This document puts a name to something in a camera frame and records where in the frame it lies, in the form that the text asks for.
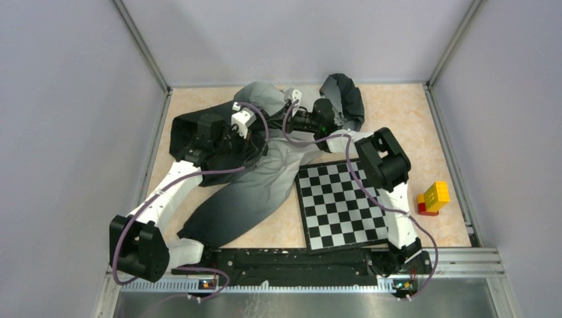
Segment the grey gradient zip jacket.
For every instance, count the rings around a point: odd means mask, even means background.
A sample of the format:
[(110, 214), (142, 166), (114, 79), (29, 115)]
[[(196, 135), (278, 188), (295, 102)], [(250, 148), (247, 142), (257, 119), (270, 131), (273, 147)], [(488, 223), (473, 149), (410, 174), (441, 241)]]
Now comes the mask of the grey gradient zip jacket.
[[(360, 89), (345, 74), (331, 74), (319, 90), (301, 88), (302, 106), (311, 109), (317, 101), (330, 101), (343, 129), (359, 131), (365, 121)], [(309, 132), (293, 132), (290, 138), (307, 142), (296, 146), (277, 129), (270, 130), (268, 150), (243, 172), (204, 176), (202, 186), (222, 188), (199, 204), (176, 233), (212, 248), (226, 245), (256, 227), (289, 197), (300, 166), (328, 152), (326, 142), (312, 144)]]

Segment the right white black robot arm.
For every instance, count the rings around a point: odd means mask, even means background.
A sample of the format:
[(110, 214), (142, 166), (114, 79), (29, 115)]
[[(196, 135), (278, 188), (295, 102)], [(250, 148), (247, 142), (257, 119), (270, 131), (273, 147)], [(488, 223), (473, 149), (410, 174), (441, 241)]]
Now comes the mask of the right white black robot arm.
[(338, 127), (328, 99), (318, 99), (311, 112), (301, 111), (299, 106), (297, 97), (287, 100), (283, 135), (311, 131), (311, 143), (324, 152), (343, 153), (347, 161), (352, 153), (358, 154), (369, 184), (379, 193), (378, 197), (368, 195), (368, 199), (390, 214), (388, 263), (393, 271), (406, 273), (422, 253), (422, 244), (416, 232), (420, 225), (412, 217), (408, 202), (411, 163), (398, 140), (387, 127), (370, 133)]

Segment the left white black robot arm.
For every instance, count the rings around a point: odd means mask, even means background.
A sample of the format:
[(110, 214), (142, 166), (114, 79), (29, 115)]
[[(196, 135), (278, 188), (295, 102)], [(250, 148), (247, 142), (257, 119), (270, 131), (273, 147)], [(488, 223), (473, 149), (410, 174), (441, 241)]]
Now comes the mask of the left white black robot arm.
[(117, 215), (109, 226), (113, 277), (123, 272), (148, 282), (157, 282), (165, 272), (188, 265), (204, 274), (212, 266), (212, 255), (203, 243), (188, 238), (167, 243), (161, 230), (188, 194), (204, 176), (240, 172), (244, 169), (251, 141), (250, 127), (256, 115), (247, 109), (234, 113), (229, 122), (219, 115), (204, 115), (193, 136), (176, 154), (166, 177), (152, 193), (125, 216)]

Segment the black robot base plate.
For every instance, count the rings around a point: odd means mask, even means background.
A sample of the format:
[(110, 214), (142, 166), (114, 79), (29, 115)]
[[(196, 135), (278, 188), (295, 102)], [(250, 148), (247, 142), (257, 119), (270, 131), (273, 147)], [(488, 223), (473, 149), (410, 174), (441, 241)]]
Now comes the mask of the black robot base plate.
[[(196, 265), (212, 278), (230, 286), (343, 287), (374, 286), (391, 275), (415, 278), (431, 271), (428, 252), (409, 264), (400, 265), (385, 248), (309, 254), (302, 248), (224, 248), (205, 251)], [(226, 275), (212, 274), (220, 270)]]

